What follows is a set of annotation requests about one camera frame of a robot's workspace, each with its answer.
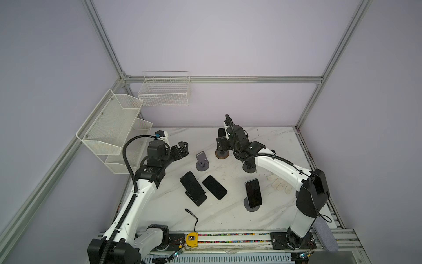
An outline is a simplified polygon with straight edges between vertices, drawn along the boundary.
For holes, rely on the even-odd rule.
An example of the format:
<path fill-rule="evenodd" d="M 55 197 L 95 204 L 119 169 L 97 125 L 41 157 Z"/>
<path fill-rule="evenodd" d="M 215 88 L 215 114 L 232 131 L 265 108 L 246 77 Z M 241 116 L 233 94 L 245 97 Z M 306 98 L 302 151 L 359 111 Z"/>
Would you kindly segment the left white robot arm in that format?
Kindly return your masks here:
<path fill-rule="evenodd" d="M 130 177 L 134 187 L 123 209 L 100 239 L 92 239 L 87 254 L 91 264 L 140 264 L 154 249 L 169 246 L 167 225 L 151 224 L 136 236 L 142 212 L 157 191 L 166 174 L 166 168 L 189 154 L 188 143 L 181 141 L 174 146 L 155 139 L 148 145 L 147 156 Z"/>

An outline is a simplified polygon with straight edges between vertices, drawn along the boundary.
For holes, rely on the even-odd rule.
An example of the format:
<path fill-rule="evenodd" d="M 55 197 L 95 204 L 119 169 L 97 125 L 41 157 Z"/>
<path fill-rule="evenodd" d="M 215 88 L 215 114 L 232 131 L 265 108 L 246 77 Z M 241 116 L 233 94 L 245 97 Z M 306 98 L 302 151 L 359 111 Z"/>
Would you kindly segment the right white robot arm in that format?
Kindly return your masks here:
<path fill-rule="evenodd" d="M 320 169 L 312 171 L 300 167 L 264 144 L 249 141 L 246 131 L 239 125 L 226 124 L 218 129 L 216 144 L 217 158 L 232 152 L 243 163 L 245 172 L 254 173 L 258 167 L 265 169 L 296 191 L 297 212 L 287 229 L 285 244 L 292 250 L 304 245 L 306 235 L 330 197 L 325 173 Z"/>

